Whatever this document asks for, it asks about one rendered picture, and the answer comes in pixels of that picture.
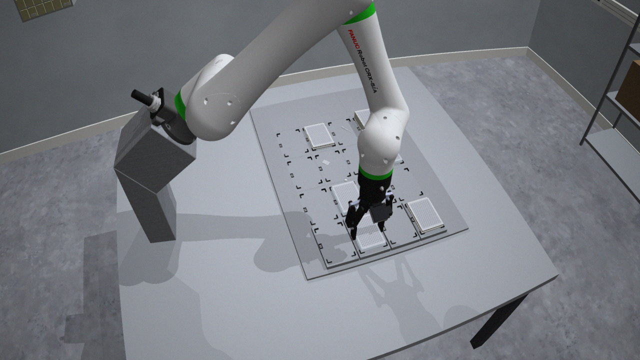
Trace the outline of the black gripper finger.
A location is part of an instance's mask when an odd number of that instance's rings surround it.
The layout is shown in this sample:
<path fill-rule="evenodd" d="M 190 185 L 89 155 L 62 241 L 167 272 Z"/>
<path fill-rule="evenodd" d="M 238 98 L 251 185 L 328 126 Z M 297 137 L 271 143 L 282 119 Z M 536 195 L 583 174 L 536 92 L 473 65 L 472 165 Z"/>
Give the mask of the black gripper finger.
<path fill-rule="evenodd" d="M 393 199 L 394 199 L 393 192 L 391 190 L 388 190 L 386 193 L 385 204 L 387 207 L 391 206 L 391 209 L 393 209 Z M 378 222 L 377 224 L 381 232 L 383 232 L 385 221 L 387 221 L 387 219 L 384 221 Z"/>
<path fill-rule="evenodd" d="M 346 226 L 348 228 L 350 228 L 350 235 L 352 237 L 353 240 L 356 239 L 356 235 L 357 235 L 357 226 L 359 224 L 359 222 L 361 221 L 362 217 L 368 212 L 368 210 L 370 209 L 370 203 L 366 204 L 365 209 L 363 207 L 361 207 L 359 205 L 359 202 L 361 201 L 361 199 L 352 202 L 352 200 L 350 200 L 349 203 L 349 209 L 347 211 L 346 214 L 346 218 L 345 218 L 345 223 Z M 359 205 L 359 207 L 358 207 Z M 357 209 L 358 207 L 358 209 Z"/>

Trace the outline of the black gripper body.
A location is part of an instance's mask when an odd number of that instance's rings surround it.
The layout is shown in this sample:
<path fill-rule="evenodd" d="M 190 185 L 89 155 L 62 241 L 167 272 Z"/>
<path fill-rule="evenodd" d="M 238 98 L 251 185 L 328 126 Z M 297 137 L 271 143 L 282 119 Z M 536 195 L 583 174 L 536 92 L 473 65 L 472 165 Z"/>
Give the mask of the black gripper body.
<path fill-rule="evenodd" d="M 374 203 L 383 202 L 383 200 L 386 199 L 386 191 L 382 193 L 369 193 L 363 190 L 362 188 L 360 188 L 358 200 L 359 199 L 360 199 L 359 205 L 362 208 L 365 208 L 368 203 L 374 204 Z"/>

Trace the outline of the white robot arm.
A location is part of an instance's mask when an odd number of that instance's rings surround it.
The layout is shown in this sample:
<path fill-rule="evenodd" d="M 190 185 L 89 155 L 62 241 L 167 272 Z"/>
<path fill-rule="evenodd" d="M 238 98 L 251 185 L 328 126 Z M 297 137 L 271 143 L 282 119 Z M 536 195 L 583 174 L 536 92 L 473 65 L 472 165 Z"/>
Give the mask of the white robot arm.
<path fill-rule="evenodd" d="M 286 69 L 337 30 L 370 111 L 358 136 L 358 184 L 369 193 L 382 193 L 391 185 L 410 112 L 394 77 L 373 1 L 293 0 L 236 57 L 217 55 L 177 95 L 164 88 L 148 96 L 134 89 L 131 97 L 146 104 L 151 124 L 161 125 L 179 144 L 191 145 L 197 137 L 220 141 Z"/>

